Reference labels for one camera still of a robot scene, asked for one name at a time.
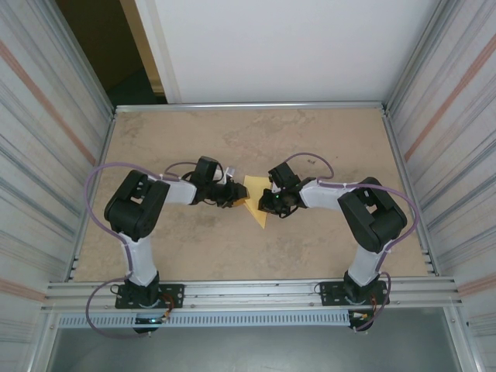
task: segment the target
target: metal wall panel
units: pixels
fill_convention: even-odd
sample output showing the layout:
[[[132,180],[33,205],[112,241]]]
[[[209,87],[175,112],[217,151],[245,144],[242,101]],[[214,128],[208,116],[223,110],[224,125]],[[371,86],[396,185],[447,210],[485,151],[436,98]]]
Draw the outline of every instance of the metal wall panel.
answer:
[[[52,2],[0,4],[0,370],[29,358],[49,281],[74,254],[83,182],[112,107]]]
[[[496,2],[460,2],[390,102],[398,145],[486,367],[496,368]]]

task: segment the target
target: purple cable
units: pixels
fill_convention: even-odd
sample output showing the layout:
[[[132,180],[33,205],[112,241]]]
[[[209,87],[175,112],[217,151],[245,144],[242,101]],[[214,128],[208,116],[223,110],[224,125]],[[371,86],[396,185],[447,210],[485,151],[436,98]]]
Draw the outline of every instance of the purple cable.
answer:
[[[126,252],[127,262],[128,262],[128,266],[129,266],[129,273],[125,277],[119,277],[119,278],[116,278],[116,279],[112,279],[110,281],[106,281],[106,282],[100,284],[99,286],[97,286],[97,288],[95,288],[93,290],[93,292],[90,294],[90,297],[88,297],[88,301],[86,302],[86,309],[85,309],[86,321],[90,325],[91,329],[93,329],[94,331],[96,331],[97,333],[99,333],[102,336],[105,336],[105,337],[108,337],[108,338],[111,338],[111,339],[135,339],[135,338],[138,338],[138,337],[145,336],[146,333],[142,333],[142,334],[139,334],[139,335],[128,335],[128,336],[127,335],[115,335],[113,333],[108,333],[108,332],[102,331],[95,324],[93,324],[93,322],[90,319],[90,304],[91,304],[91,300],[96,295],[96,293],[98,291],[100,291],[104,286],[106,286],[106,285],[108,285],[108,284],[110,284],[112,282],[115,282],[115,281],[125,281],[126,279],[128,279],[129,277],[131,277],[131,275],[133,274],[133,260],[131,259],[131,251],[129,250],[129,246],[128,246],[126,240],[122,236],[120,236],[117,232],[112,231],[107,226],[105,226],[96,217],[96,215],[93,213],[93,209],[91,209],[91,205],[90,205],[90,201],[89,201],[89,188],[90,188],[91,180],[95,177],[95,175],[99,171],[102,171],[105,168],[110,168],[110,167],[128,167],[128,168],[133,168],[133,169],[136,169],[137,171],[140,171],[140,172],[143,172],[145,174],[148,174],[149,176],[151,176],[151,177],[153,177],[153,178],[155,178],[157,180],[162,179],[162,180],[167,180],[167,181],[173,181],[174,182],[174,181],[178,181],[178,179],[177,178],[161,177],[160,175],[155,174],[155,173],[152,173],[149,170],[147,170],[147,169],[145,169],[143,167],[140,167],[139,165],[135,165],[135,164],[131,164],[131,163],[115,162],[115,163],[103,164],[103,165],[100,165],[100,166],[94,168],[90,172],[90,174],[88,175],[88,178],[86,178],[86,181],[84,182],[84,206],[86,207],[86,211],[88,212],[88,215],[93,220],[93,222],[96,224],[96,226],[98,226],[100,229],[102,229],[106,233],[109,233],[110,235],[112,235],[115,238],[119,239],[119,241],[124,246],[124,250]]]
[[[360,327],[354,328],[355,331],[361,331],[362,329],[364,329],[364,328],[368,327],[370,324],[372,324],[372,322],[375,319],[377,319],[377,317],[382,313],[382,311],[386,307],[386,304],[388,303],[389,295],[391,294],[391,285],[392,285],[392,283],[391,283],[391,275],[389,275],[385,271],[383,271],[381,274],[386,275],[386,277],[387,277],[387,285],[388,285],[387,286],[387,293],[384,296],[384,301],[382,302],[382,305],[380,306],[379,310],[377,310],[376,313],[372,316],[372,318],[370,318],[369,321],[365,322]]]
[[[384,260],[386,258],[386,255],[389,252],[391,252],[391,249],[393,248],[393,246],[395,246],[396,244],[405,240],[406,237],[408,235],[410,235],[411,233],[413,233],[413,231],[417,228],[417,225],[419,223],[419,211],[418,211],[419,209],[417,208],[415,203],[409,197],[407,197],[405,194],[403,194],[400,191],[394,190],[393,188],[387,188],[385,186],[380,186],[378,184],[347,184],[346,186],[345,186],[345,184],[327,184],[327,183],[320,182],[321,179],[322,179],[322,177],[318,177],[317,183],[319,184],[319,186],[322,186],[323,188],[375,188],[376,190],[390,192],[390,193],[397,195],[400,198],[404,199],[408,203],[408,205],[410,205],[410,207],[413,209],[414,221],[413,221],[412,226],[402,236],[393,240],[393,242],[389,245],[389,247],[386,248],[386,250],[384,250],[384,252],[382,253],[382,256],[379,259],[379,262],[377,263],[377,266],[375,268],[376,271],[379,271],[381,266],[382,266],[382,263],[384,262]]]
[[[329,171],[331,172],[331,175],[330,176],[322,176],[319,179],[321,179],[321,180],[330,180],[331,178],[334,177],[334,170],[331,167],[331,164],[326,159],[324,159],[320,155],[317,155],[316,153],[295,153],[294,155],[291,155],[288,159],[286,159],[283,163],[287,163],[289,160],[293,159],[294,157],[300,157],[300,156],[303,156],[303,155],[308,156],[308,157],[317,158],[320,161],[322,161],[328,167]]]
[[[171,164],[169,167],[165,168],[164,174],[168,174],[169,176],[173,176],[173,177],[179,178],[179,174],[175,174],[175,173],[169,172],[169,170],[171,168],[174,168],[177,165],[196,165],[196,163],[193,162],[193,161],[178,161],[177,163]]]

